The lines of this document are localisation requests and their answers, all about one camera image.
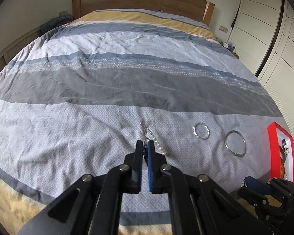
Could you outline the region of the large silver bangle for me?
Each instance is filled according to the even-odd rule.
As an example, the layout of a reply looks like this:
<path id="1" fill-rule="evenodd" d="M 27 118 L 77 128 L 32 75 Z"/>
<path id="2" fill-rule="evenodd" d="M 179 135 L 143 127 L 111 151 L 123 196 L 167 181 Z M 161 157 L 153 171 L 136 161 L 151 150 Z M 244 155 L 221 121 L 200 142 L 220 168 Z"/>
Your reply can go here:
<path id="1" fill-rule="evenodd" d="M 224 138 L 224 145 L 233 156 L 242 158 L 246 155 L 247 145 L 242 133 L 237 130 L 230 130 Z"/>

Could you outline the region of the red white jewelry box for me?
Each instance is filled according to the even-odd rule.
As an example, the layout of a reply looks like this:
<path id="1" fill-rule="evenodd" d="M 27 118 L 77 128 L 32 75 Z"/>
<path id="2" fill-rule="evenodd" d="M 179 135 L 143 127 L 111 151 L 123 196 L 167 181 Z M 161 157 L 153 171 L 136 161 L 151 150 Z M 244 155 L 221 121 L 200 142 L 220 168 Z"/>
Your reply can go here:
<path id="1" fill-rule="evenodd" d="M 270 146 L 271 172 L 270 178 L 280 178 L 280 163 L 285 162 L 285 180 L 294 182 L 294 141 L 289 132 L 276 122 L 268 128 Z"/>

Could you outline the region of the striped bed duvet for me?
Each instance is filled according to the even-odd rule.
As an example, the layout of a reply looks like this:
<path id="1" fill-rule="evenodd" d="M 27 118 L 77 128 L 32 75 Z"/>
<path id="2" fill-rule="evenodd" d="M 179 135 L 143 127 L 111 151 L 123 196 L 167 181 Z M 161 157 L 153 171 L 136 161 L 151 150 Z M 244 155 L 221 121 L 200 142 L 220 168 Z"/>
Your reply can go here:
<path id="1" fill-rule="evenodd" d="M 10 234 L 83 174 L 106 174 L 143 138 L 236 195 L 270 177 L 267 128 L 285 120 L 254 74 L 200 22 L 148 10 L 89 13 L 0 72 L 0 222 Z M 233 156 L 225 135 L 244 136 Z"/>

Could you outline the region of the wooden nightstand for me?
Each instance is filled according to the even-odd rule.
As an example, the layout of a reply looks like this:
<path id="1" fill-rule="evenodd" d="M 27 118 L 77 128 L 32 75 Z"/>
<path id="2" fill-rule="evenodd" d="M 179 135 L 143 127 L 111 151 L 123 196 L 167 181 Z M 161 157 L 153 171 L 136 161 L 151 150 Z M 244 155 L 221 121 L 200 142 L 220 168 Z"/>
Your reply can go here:
<path id="1" fill-rule="evenodd" d="M 236 53 L 236 47 L 231 42 L 222 42 L 221 45 L 229 50 L 237 59 L 240 58 Z"/>

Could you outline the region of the dark grey clothes pile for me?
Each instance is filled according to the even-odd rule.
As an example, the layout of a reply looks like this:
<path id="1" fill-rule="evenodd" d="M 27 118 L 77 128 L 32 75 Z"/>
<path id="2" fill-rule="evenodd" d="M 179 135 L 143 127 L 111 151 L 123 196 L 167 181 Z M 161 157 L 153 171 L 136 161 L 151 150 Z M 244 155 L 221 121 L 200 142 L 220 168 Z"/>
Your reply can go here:
<path id="1" fill-rule="evenodd" d="M 61 25 L 70 23 L 74 20 L 72 15 L 66 14 L 66 15 L 62 15 L 56 18 L 52 18 L 51 20 L 49 20 L 48 22 L 46 22 L 45 24 L 43 24 L 40 28 L 40 31 L 42 34 L 47 33 L 48 31 L 57 28 Z"/>

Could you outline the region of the wooden headboard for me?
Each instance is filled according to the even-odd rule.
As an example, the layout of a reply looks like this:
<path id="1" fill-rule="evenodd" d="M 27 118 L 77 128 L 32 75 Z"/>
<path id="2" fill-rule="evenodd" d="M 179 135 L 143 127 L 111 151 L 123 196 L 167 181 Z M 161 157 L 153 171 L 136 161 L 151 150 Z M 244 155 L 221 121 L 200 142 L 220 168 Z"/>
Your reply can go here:
<path id="1" fill-rule="evenodd" d="M 214 3 L 206 0 L 72 0 L 73 18 L 95 10 L 145 9 L 185 16 L 209 25 Z"/>

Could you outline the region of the white sliding wardrobe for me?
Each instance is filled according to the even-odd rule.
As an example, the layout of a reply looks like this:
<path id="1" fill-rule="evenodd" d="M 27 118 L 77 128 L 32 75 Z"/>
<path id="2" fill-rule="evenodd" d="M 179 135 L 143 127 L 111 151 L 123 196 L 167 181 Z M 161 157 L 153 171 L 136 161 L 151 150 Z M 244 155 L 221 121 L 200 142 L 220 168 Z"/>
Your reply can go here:
<path id="1" fill-rule="evenodd" d="M 287 0 L 240 0 L 230 42 L 273 98 L 294 138 L 294 10 Z"/>

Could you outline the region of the beige wall switch panel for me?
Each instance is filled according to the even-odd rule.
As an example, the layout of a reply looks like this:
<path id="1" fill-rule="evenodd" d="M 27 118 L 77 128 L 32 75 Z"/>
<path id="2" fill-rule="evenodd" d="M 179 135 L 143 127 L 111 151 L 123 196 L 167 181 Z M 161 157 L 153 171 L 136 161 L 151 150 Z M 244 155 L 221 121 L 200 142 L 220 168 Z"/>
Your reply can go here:
<path id="1" fill-rule="evenodd" d="M 222 32 L 224 32 L 224 33 L 227 33 L 228 32 L 228 28 L 224 27 L 223 25 L 221 25 L 219 27 L 219 30 L 222 31 Z"/>

